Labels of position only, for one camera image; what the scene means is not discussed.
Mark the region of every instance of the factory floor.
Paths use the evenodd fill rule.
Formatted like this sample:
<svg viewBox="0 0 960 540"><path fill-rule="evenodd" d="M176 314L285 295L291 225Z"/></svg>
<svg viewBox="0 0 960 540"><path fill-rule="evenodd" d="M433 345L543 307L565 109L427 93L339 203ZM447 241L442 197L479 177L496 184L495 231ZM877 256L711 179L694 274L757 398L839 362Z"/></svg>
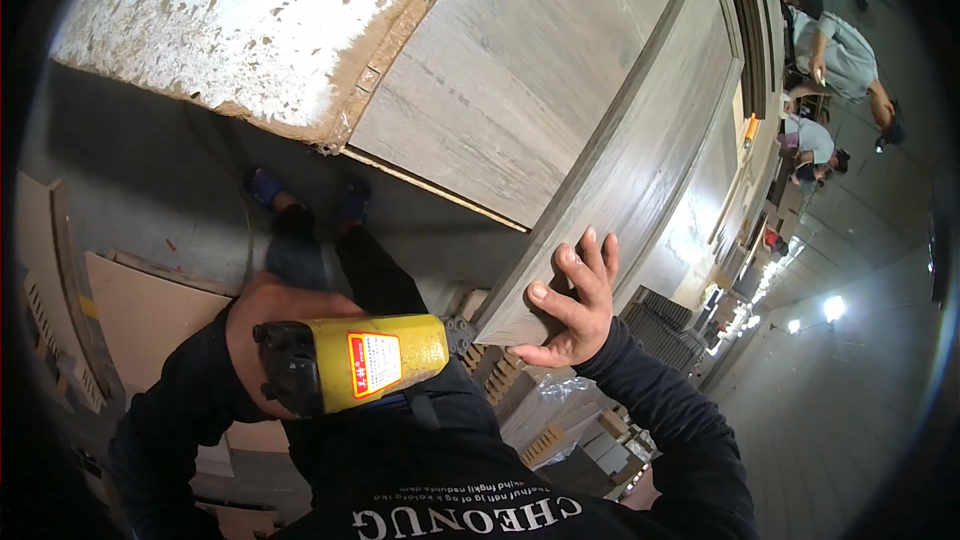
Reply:
<svg viewBox="0 0 960 540"><path fill-rule="evenodd" d="M50 64L30 114L20 169L43 184L61 180L66 188L80 294L90 296L87 251L105 255L115 249L230 285L242 283L248 259L254 270L262 269L269 214L255 210L248 222L236 153L221 149L214 117ZM339 192L349 176L369 182L368 227L414 277L436 315L449 313L462 293L490 288L526 244L525 234L382 171L347 157L323 157L240 120L224 121L249 161L274 172L317 215L331 283L347 296L350 287L330 242ZM91 325L96 349L109 362L101 332L95 321ZM111 385L123 388L118 378ZM100 415L75 401L70 409L50 405L76 448L101 463L124 407L122 391ZM285 453L234 450L232 461L234 478L199 474L198 494L269 505L288 522L309 508L309 489Z"/></svg>

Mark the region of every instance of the wood grain surface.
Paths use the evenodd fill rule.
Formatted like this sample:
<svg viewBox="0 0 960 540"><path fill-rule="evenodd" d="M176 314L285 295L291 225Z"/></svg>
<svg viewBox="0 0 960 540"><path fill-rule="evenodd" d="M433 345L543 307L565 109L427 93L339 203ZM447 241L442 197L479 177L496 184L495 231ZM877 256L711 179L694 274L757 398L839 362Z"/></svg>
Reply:
<svg viewBox="0 0 960 540"><path fill-rule="evenodd" d="M588 225L618 235L619 313L639 284L644 256L663 233L703 154L726 119L743 61L732 0L670 0L580 158L531 234L509 276L487 298L478 342L542 343L557 327L534 312L524 290L554 278L553 252Z"/></svg>
<svg viewBox="0 0 960 540"><path fill-rule="evenodd" d="M532 227L668 0L438 0L349 145Z"/></svg>

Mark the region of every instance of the fingers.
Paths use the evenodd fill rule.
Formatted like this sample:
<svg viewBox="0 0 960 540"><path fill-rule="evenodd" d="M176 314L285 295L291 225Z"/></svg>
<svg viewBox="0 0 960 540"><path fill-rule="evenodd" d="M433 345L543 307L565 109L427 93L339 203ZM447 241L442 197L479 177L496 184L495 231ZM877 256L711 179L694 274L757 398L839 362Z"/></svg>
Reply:
<svg viewBox="0 0 960 540"><path fill-rule="evenodd" d="M620 270L620 243L617 240L617 235L613 232L606 235L603 242L603 252L606 283L610 288L613 288Z"/></svg>
<svg viewBox="0 0 960 540"><path fill-rule="evenodd" d="M580 238L580 248L583 251L583 262L601 280L606 279L607 271L600 254L600 245L597 244L597 232L593 225L586 228Z"/></svg>
<svg viewBox="0 0 960 540"><path fill-rule="evenodd" d="M543 283L532 282L527 286L530 302L547 315L557 318L560 323L572 330L582 330L590 325L591 313L586 306L553 290Z"/></svg>
<svg viewBox="0 0 960 540"><path fill-rule="evenodd" d="M594 260L600 260L602 268L603 260L599 256L595 239L593 242L593 251L597 253ZM580 256L577 255L576 251L574 251L569 244L564 242L557 247L554 260L557 262L560 271L566 274L566 277L569 278L573 287L577 289L577 293L580 294L580 299L583 302L589 304L591 301L596 300L598 294L603 293L605 283L601 282L601 278L591 267L582 261Z"/></svg>
<svg viewBox="0 0 960 540"><path fill-rule="evenodd" d="M516 357L520 357L523 363L528 366L537 367L565 367L570 360L553 349L552 346L534 346L533 344L520 344L519 346L510 346L507 352Z"/></svg>

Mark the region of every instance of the hand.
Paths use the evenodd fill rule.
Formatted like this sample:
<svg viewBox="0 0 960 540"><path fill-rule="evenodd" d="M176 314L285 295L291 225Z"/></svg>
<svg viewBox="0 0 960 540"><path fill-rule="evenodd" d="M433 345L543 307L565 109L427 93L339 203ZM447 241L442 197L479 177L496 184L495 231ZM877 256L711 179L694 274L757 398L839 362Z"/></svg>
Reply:
<svg viewBox="0 0 960 540"><path fill-rule="evenodd" d="M534 306L557 318L567 329L543 346L510 347L507 349L510 354L520 357L528 366L566 367L579 366L600 351L614 317L611 287L617 279L617 237L607 234L603 247L601 255L596 231L591 225L580 238L582 259L567 243L557 248L554 260L577 289L580 302L559 294L545 283L530 283L527 296Z"/></svg>
<svg viewBox="0 0 960 540"><path fill-rule="evenodd" d="M824 55L810 55L810 62L808 66L810 68L810 76L813 77L814 81L816 81L818 84L820 83L820 80L822 80L823 83L827 82L827 62L824 61Z"/></svg>
<svg viewBox="0 0 960 540"><path fill-rule="evenodd" d="M280 419L296 419L279 402L268 401L260 392L267 374L254 341L254 326L271 321L363 316L363 309L342 294L290 287L278 276L260 272L253 276L226 316L226 350L237 377L260 411Z"/></svg>

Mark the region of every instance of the black cap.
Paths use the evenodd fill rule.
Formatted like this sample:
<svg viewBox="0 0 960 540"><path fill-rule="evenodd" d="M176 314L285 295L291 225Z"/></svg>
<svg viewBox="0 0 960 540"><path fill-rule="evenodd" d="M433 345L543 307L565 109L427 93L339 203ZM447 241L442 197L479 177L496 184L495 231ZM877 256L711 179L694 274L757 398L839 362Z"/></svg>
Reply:
<svg viewBox="0 0 960 540"><path fill-rule="evenodd" d="M901 118L894 114L890 125L887 126L887 129L883 130L880 138L883 139L884 145L893 145L895 147L902 145L904 140L906 140L906 131L904 130L904 124Z"/></svg>

